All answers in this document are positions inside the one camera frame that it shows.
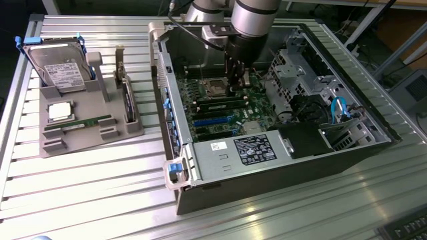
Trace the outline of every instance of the motherboard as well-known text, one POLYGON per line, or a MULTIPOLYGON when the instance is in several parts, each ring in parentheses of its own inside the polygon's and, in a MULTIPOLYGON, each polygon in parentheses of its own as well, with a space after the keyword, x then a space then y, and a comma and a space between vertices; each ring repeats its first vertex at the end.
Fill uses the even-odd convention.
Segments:
POLYGON ((251 88, 227 97, 227 78, 178 79, 181 98, 194 142, 267 131, 277 122, 263 79, 249 76, 251 88))

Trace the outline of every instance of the blue cable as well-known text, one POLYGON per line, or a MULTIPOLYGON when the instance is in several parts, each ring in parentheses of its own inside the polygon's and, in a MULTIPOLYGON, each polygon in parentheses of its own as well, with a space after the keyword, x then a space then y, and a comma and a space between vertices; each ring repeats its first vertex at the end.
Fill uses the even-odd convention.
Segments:
POLYGON ((334 101, 332 104, 333 124, 336 123, 336 105, 337 105, 338 100, 341 101, 342 114, 348 115, 349 118, 352 117, 350 113, 348 112, 346 98, 344 98, 342 96, 338 96, 334 98, 334 101))

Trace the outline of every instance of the hard drive label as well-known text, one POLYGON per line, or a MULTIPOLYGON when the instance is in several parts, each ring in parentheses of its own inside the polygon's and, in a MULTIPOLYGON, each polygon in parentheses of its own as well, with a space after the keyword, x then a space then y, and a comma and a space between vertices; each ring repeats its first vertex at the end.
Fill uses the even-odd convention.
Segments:
POLYGON ((266 134, 235 139, 234 144, 245 165, 253 165, 277 159, 277 154, 266 134))
POLYGON ((59 89, 85 85, 78 63, 46 65, 47 74, 59 89))

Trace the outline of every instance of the hard drive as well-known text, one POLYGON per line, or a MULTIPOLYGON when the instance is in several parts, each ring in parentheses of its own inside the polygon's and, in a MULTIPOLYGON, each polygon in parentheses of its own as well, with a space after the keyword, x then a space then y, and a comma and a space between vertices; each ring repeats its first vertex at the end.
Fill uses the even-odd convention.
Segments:
POLYGON ((22 50, 47 86, 57 86, 62 93, 86 89, 85 81, 91 80, 94 75, 85 46, 77 37, 49 40, 26 38, 22 50))

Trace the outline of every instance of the power supply label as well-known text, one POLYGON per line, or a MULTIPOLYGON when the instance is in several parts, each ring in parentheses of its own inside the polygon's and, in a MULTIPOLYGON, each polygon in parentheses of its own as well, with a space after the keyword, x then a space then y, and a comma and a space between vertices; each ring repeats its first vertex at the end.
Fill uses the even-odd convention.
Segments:
POLYGON ((245 165, 253 165, 277 159, 277 154, 266 134, 235 139, 234 144, 245 165))
POLYGON ((45 66, 49 76, 59 89, 85 85, 78 63, 70 62, 45 66))

